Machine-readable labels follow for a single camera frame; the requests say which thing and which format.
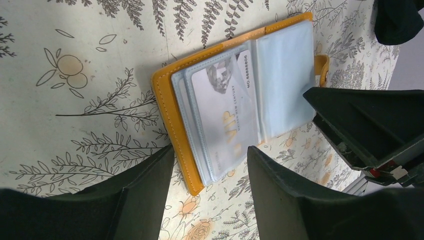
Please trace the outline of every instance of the wallet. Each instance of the wallet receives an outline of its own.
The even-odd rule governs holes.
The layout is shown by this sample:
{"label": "wallet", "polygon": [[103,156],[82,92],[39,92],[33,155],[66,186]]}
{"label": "wallet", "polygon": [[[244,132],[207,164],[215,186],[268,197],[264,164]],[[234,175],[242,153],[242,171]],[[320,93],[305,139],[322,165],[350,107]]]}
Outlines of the wallet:
{"label": "wallet", "polygon": [[327,81],[314,57],[312,13],[224,41],[169,64],[152,87],[187,188],[196,196],[260,145],[311,121],[302,94]]}

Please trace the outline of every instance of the tablecloth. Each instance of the tablecloth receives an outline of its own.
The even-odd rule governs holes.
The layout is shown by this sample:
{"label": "tablecloth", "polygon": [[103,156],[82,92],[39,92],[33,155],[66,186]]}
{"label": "tablecloth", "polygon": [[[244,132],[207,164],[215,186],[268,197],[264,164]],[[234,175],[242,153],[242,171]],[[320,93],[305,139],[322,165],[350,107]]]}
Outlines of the tablecloth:
{"label": "tablecloth", "polygon": [[[388,87],[399,46],[379,44],[373,1],[0,0],[0,183],[40,197],[75,193],[169,144],[150,77],[233,36],[311,11],[328,87]],[[313,123],[261,149],[342,191],[352,171]],[[200,195],[175,163],[161,240],[259,239],[247,164]]]}

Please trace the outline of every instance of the floral tablecloth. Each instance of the floral tablecloth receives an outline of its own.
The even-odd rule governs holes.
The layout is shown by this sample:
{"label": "floral tablecloth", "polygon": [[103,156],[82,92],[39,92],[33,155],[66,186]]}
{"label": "floral tablecloth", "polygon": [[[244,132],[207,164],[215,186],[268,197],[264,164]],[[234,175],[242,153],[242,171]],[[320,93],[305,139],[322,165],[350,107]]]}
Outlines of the floral tablecloth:
{"label": "floral tablecloth", "polygon": [[[0,183],[75,193],[169,144],[150,76],[178,58],[312,11],[329,87],[386,89],[398,46],[376,42],[373,1],[0,0]],[[261,149],[342,191],[360,173],[308,123]],[[200,195],[175,164],[161,240],[259,239],[246,162]]]}

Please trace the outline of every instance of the yellow leather wallet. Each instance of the yellow leather wallet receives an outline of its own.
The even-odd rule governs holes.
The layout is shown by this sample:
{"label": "yellow leather wallet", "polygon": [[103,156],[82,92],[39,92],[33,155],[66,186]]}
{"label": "yellow leather wallet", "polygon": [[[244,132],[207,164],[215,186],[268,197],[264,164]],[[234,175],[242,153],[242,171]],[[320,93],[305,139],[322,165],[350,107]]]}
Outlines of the yellow leather wallet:
{"label": "yellow leather wallet", "polygon": [[[274,114],[274,109],[277,109],[276,111],[277,113],[279,113],[278,108],[281,107],[281,103],[279,101],[283,100],[282,98],[279,98],[279,96],[290,95],[290,92],[287,92],[287,91],[290,91],[290,89],[292,88],[298,88],[298,92],[296,92],[294,94],[294,97],[292,97],[293,102],[291,103],[289,108],[293,108],[293,106],[298,107],[298,103],[299,102],[303,103],[304,101],[304,99],[302,98],[301,92],[307,90],[304,88],[311,87],[310,85],[296,86],[295,81],[297,81],[298,78],[303,78],[303,75],[296,75],[295,73],[287,74],[287,72],[290,73],[291,69],[297,69],[298,73],[307,72],[306,75],[308,74],[312,76],[319,75],[320,76],[319,85],[321,87],[324,87],[327,81],[327,73],[329,70],[328,56],[317,55],[315,57],[311,56],[310,59],[308,57],[306,57],[306,59],[302,59],[302,58],[299,58],[299,56],[297,56],[298,55],[297,53],[299,53],[301,56],[308,56],[308,54],[310,54],[311,52],[313,53],[312,24],[311,24],[312,19],[313,19],[312,13],[306,12],[301,15],[297,15],[297,16],[276,22],[269,26],[258,28],[256,30],[250,31],[248,33],[245,33],[233,39],[224,41],[217,45],[211,46],[207,49],[201,50],[188,57],[180,59],[174,63],[171,63],[159,69],[157,72],[153,74],[152,87],[156,95],[157,104],[162,114],[165,127],[168,131],[169,138],[175,149],[178,162],[180,163],[180,166],[181,166],[182,174],[184,176],[186,185],[191,195],[193,196],[198,195],[200,191],[205,187],[204,175],[205,174],[207,175],[207,173],[205,173],[205,171],[199,172],[199,166],[197,164],[197,162],[199,161],[195,160],[196,152],[192,150],[193,139],[191,139],[191,137],[187,134],[187,131],[186,131],[187,123],[185,121],[184,116],[182,115],[182,111],[180,110],[182,107],[182,103],[181,103],[181,100],[178,101],[179,96],[176,94],[176,92],[179,93],[178,91],[180,91],[180,89],[177,89],[176,82],[173,81],[173,78],[175,78],[176,74],[180,74],[181,76],[184,75],[181,73],[181,71],[185,69],[190,69],[190,68],[191,68],[190,71],[192,73],[196,73],[196,71],[199,71],[199,69],[203,69],[203,70],[206,69],[204,72],[205,72],[205,76],[206,74],[209,74],[208,77],[210,77],[210,75],[214,75],[214,77],[217,78],[217,72],[218,72],[219,74],[221,74],[220,75],[221,77],[217,78],[219,79],[219,81],[214,83],[210,82],[210,84],[212,84],[213,89],[215,90],[214,94],[216,94],[217,96],[221,96],[220,94],[224,94],[226,92],[228,87],[228,81],[229,81],[228,80],[227,82],[225,82],[223,79],[225,78],[225,76],[228,76],[229,72],[231,72],[229,78],[231,78],[231,74],[234,77],[235,71],[225,70],[223,72],[219,72],[219,68],[220,67],[222,69],[229,68],[231,64],[231,59],[234,59],[234,61],[236,59],[235,55],[231,54],[231,51],[233,52],[238,51],[237,48],[244,49],[243,46],[246,46],[246,49],[248,48],[249,50],[252,50],[253,52],[252,55],[254,56],[252,57],[254,58],[252,61],[256,62],[251,68],[255,72],[255,75],[254,75],[255,77],[254,81],[256,82],[255,99],[257,97],[257,102],[258,102],[258,107],[257,107],[258,120],[257,121],[258,121],[258,126],[261,126],[261,127],[258,127],[258,132],[259,132],[258,141],[255,143],[259,144],[277,135],[281,135],[284,133],[284,131],[290,130],[288,129],[288,127],[299,127],[299,126],[293,125],[291,123],[282,123],[282,125],[284,125],[285,128],[278,129],[278,127],[274,127],[271,129],[267,127],[267,125],[271,125],[271,126],[278,125],[280,122],[284,122],[285,120],[285,118],[280,119],[278,117],[275,117],[276,114]],[[299,42],[302,42],[302,41],[305,41],[305,46],[307,46],[306,47],[307,49],[304,49],[304,47],[300,46],[301,43]],[[307,69],[307,66],[306,66],[307,63],[310,63],[311,65],[310,73],[308,72],[309,70]],[[239,67],[241,69],[241,72],[243,74],[246,73],[246,75],[248,76],[247,63],[246,63],[245,72],[244,72],[243,64],[239,65]],[[185,76],[185,79],[190,79],[190,82],[194,81],[192,79],[194,78],[195,74],[192,74],[192,75],[185,74],[184,76]],[[293,81],[293,84],[290,84],[290,85],[294,85],[294,87],[290,86],[286,88],[285,86],[281,84],[279,85],[278,84],[279,79],[282,79],[281,83],[285,81],[284,85],[287,84],[287,81],[288,82]],[[229,90],[228,92],[231,92],[231,91],[234,94],[234,91],[235,91],[234,86],[232,86],[232,90]],[[311,111],[309,110],[305,114],[303,114],[301,110],[295,110],[295,111],[296,111],[295,115],[299,115],[298,117],[300,117],[301,119],[305,119],[305,116],[306,118],[310,118],[312,114]],[[224,113],[224,122],[228,120],[231,116],[233,116],[233,115],[230,115],[230,113],[227,113],[227,118],[226,118],[225,113]]]}

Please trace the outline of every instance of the stitching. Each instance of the stitching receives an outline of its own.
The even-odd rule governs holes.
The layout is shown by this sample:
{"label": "stitching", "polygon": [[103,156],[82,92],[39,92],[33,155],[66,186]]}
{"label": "stitching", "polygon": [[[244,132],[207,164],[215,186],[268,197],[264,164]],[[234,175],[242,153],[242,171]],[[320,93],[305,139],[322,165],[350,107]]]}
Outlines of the stitching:
{"label": "stitching", "polygon": [[[278,28],[281,28],[281,27],[283,27],[283,26],[290,25],[291,23],[293,23],[293,22],[295,22],[295,21],[297,21],[297,20],[298,20],[298,17],[294,18],[294,19],[293,19],[293,20],[291,20],[291,21],[285,22],[285,23],[284,23],[284,24],[282,24],[282,25],[278,25],[278,26],[275,26],[275,27],[273,27],[273,28],[270,28],[268,31],[272,31],[272,30],[274,30],[274,29],[278,29]],[[247,37],[245,37],[245,38],[243,38],[243,39],[240,39],[240,40],[238,40],[238,41],[235,41],[235,42],[233,42],[233,43],[229,44],[229,45],[228,45],[228,46],[226,46],[226,47],[228,48],[228,47],[233,46],[233,45],[235,45],[235,44],[238,44],[238,43],[240,43],[240,42],[244,42],[244,41],[246,41],[246,40],[248,40],[248,39],[251,39],[252,37],[257,36],[257,35],[260,35],[260,34],[264,34],[264,35],[266,35],[267,33],[266,33],[266,32],[265,32],[265,33],[263,33],[263,32],[255,33],[255,34],[253,34],[253,35],[250,35],[250,36],[247,36]],[[210,53],[208,53],[208,54],[206,54],[206,55],[200,56],[200,57],[198,57],[198,58],[196,58],[196,59],[194,59],[194,60],[191,60],[191,61],[189,61],[188,63],[183,64],[183,65],[181,65],[181,66],[179,66],[179,67],[176,67],[176,68],[174,68],[174,69],[172,69],[172,70],[168,71],[168,72],[167,72],[167,73],[165,73],[164,75],[162,75],[162,76],[158,77],[158,78],[157,78],[157,80],[156,80],[156,87],[157,87],[157,90],[159,91],[160,100],[161,100],[161,102],[162,102],[163,109],[165,110],[166,117],[168,118],[168,123],[169,123],[169,125],[170,125],[170,127],[171,127],[171,129],[172,129],[172,133],[173,133],[173,136],[174,136],[174,138],[175,138],[176,145],[177,145],[177,147],[178,147],[178,153],[179,153],[179,155],[181,156],[181,161],[183,161],[183,162],[184,162],[184,166],[183,166],[183,167],[185,168],[185,169],[184,169],[184,170],[185,170],[185,173],[187,173],[188,180],[190,181],[190,185],[191,185],[191,187],[193,188],[193,190],[194,190],[195,192],[197,192],[200,188],[195,188],[195,187],[193,186],[192,178],[191,178],[191,176],[190,176],[189,171],[187,170],[187,163],[186,163],[186,161],[184,160],[184,156],[183,156],[182,151],[181,151],[180,143],[179,143],[179,141],[178,141],[178,139],[177,139],[177,136],[176,136],[176,134],[175,134],[174,126],[173,126],[173,124],[172,124],[172,122],[171,122],[170,115],[168,114],[167,107],[166,107],[166,104],[165,104],[165,101],[164,101],[164,97],[163,97],[163,95],[162,95],[162,91],[161,91],[161,89],[160,89],[160,87],[159,87],[159,80],[160,80],[161,78],[165,77],[165,76],[168,76],[168,75],[169,75],[169,74],[171,74],[171,73],[175,73],[176,71],[180,70],[181,68],[183,68],[183,67],[185,67],[185,66],[187,66],[187,65],[190,65],[190,64],[191,64],[191,63],[193,63],[193,62],[198,61],[199,59],[204,59],[204,58],[206,58],[206,57],[207,57],[207,56],[209,56],[209,55],[212,55],[212,54],[214,54],[214,53],[216,53],[216,52],[218,52],[218,51],[221,51],[223,48],[224,48],[224,47],[222,46],[222,47],[220,47],[219,49],[217,49],[217,50],[215,50],[215,51],[212,51],[212,52],[210,52]]]}

